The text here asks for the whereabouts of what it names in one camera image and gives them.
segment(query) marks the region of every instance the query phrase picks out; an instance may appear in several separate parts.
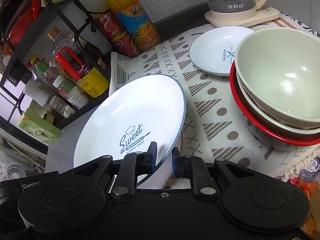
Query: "rolling pin logo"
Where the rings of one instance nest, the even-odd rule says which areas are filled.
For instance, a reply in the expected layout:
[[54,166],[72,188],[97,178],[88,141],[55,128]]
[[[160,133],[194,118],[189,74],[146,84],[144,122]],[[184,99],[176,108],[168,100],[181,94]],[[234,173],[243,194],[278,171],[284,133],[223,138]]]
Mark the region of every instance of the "rolling pin logo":
[[140,146],[141,144],[144,143],[144,138],[150,134],[150,132],[148,132],[146,135],[141,136],[142,134],[142,124],[139,124],[139,126],[137,127],[137,129],[135,128],[135,126],[130,126],[126,132],[125,135],[122,136],[121,140],[120,140],[120,153],[124,153],[125,151],[126,154],[132,152],[135,148],[137,148],[138,146]]

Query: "fan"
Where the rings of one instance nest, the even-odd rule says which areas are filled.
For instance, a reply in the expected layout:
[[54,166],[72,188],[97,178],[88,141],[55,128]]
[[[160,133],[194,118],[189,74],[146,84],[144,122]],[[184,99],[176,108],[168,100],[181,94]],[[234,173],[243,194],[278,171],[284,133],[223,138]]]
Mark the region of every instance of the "fan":
[[26,176],[24,169],[17,163],[11,163],[7,166],[7,179],[20,179]]

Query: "black cable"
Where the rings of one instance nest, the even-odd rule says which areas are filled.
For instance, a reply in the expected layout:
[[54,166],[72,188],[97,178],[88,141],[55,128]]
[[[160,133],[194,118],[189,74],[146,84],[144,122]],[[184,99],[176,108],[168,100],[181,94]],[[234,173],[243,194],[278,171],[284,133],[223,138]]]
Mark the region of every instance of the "black cable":
[[[86,12],[84,6],[78,4],[75,0],[73,0],[73,2],[75,3],[75,5],[76,5],[80,10]],[[91,14],[101,14],[101,13],[106,13],[107,11],[109,11],[109,9],[106,10],[106,11],[103,11],[103,12],[91,12],[91,11],[87,11],[87,12],[88,12],[88,13],[91,13]]]

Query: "patterned tablecloth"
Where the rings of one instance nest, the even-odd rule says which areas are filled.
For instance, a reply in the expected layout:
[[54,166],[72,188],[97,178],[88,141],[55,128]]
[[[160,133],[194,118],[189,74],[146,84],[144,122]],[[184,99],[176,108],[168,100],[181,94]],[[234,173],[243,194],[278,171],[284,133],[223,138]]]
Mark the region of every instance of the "patterned tablecloth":
[[[285,14],[277,20],[251,28],[260,30],[269,27],[293,28],[320,37],[302,22]],[[283,176],[286,181],[299,173],[301,168],[306,168],[310,159],[320,154],[320,150],[318,146],[278,150],[250,132],[232,97],[229,78],[197,69],[188,57],[191,43],[213,28],[213,25],[206,24],[191,29],[135,59],[112,52],[110,94],[127,82],[145,75],[171,76],[181,84],[187,98],[187,114],[182,129],[183,155],[196,155],[209,163],[215,158],[225,158],[269,176]],[[172,180],[170,185],[177,188],[184,183],[188,184],[188,181]]]

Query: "red bowl rim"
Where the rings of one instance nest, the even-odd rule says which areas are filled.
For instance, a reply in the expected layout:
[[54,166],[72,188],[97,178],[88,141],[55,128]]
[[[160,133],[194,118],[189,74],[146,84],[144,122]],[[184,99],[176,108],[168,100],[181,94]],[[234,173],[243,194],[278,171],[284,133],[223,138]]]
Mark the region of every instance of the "red bowl rim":
[[261,130],[262,132],[264,132],[265,134],[271,136],[272,138],[287,143],[287,144],[291,144],[291,145],[296,145],[296,146],[311,146],[311,145],[316,145],[318,143],[320,143],[320,133],[319,133],[319,138],[317,139],[313,139],[313,140],[305,140],[305,141],[301,141],[301,140],[295,140],[295,139],[290,139],[290,138],[286,138],[284,136],[281,136],[273,131],[271,131],[270,129],[268,129],[267,127],[265,127],[263,124],[261,124],[243,105],[243,103],[241,102],[241,99],[238,96],[237,93],[237,89],[236,89],[236,64],[233,61],[232,66],[231,66],[231,70],[230,70],[230,87],[231,87],[231,92],[233,95],[234,100],[236,101],[236,104],[238,105],[238,107],[240,108],[240,110],[242,111],[242,113],[248,118],[248,120],[253,123],[259,130]]

